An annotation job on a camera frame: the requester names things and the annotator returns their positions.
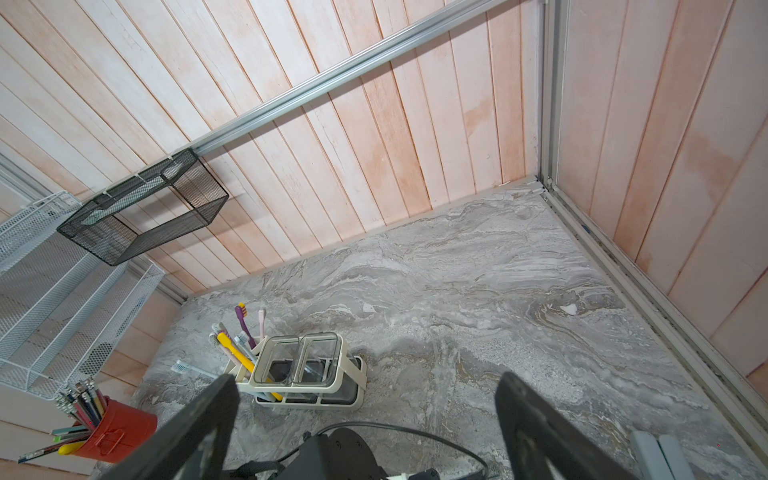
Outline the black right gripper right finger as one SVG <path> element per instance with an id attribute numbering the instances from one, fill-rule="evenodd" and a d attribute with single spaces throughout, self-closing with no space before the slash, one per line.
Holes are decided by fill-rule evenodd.
<path id="1" fill-rule="evenodd" d="M 512 372 L 501 376 L 495 407 L 516 479 L 633 479 Z"/>

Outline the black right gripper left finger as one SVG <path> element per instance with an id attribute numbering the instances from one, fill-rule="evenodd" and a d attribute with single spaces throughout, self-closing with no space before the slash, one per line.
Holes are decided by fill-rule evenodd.
<path id="1" fill-rule="evenodd" d="M 223 374 L 103 479 L 221 479 L 240 396 Z"/>

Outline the purple toothbrush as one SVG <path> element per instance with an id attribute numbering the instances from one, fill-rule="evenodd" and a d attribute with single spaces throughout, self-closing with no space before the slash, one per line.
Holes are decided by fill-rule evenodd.
<path id="1" fill-rule="evenodd" d="M 236 317 L 238 319 L 239 325 L 241 327 L 241 331 L 245 335 L 245 338 L 246 338 L 246 341 L 247 341 L 247 344 L 248 344 L 249 348 L 250 349 L 255 348 L 256 345 L 257 345 L 257 342 L 253 338 L 253 336 L 251 335 L 251 333 L 249 331 L 249 327 L 247 326 L 247 323 L 245 321 L 245 319 L 247 317 L 247 308 L 246 308 L 244 303 L 239 303 L 239 304 L 237 304 L 235 306 L 235 314 L 236 314 Z"/>

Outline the light blue toothbrush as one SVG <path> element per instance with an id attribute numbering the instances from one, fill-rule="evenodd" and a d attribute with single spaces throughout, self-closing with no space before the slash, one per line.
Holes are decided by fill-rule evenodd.
<path id="1" fill-rule="evenodd" d="M 206 377 L 212 380 L 215 380 L 218 378 L 218 376 L 212 372 L 195 367 L 181 360 L 177 360 L 171 366 L 171 371 L 180 375 L 192 375 L 192 374 L 201 375 L 203 377 Z"/>

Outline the yellow toothbrush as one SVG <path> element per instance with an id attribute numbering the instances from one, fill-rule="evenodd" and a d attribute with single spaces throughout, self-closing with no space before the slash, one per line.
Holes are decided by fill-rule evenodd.
<path id="1" fill-rule="evenodd" d="M 220 326 L 213 326 L 213 338 L 230 357 L 230 360 L 245 370 L 243 378 L 249 380 L 255 370 L 256 362 Z"/>

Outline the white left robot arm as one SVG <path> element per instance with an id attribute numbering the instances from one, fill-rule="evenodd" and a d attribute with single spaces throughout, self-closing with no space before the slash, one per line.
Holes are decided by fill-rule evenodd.
<path id="1" fill-rule="evenodd" d="M 445 438 L 410 427 L 350 421 L 329 425 L 317 433 L 307 432 L 302 443 L 275 460 L 249 461 L 236 469 L 224 470 L 221 479 L 256 479 L 268 472 L 272 479 L 389 479 L 369 445 L 356 427 L 387 430 L 425 438 L 464 454 L 479 464 L 467 479 L 486 479 L 489 467 L 476 453 Z"/>

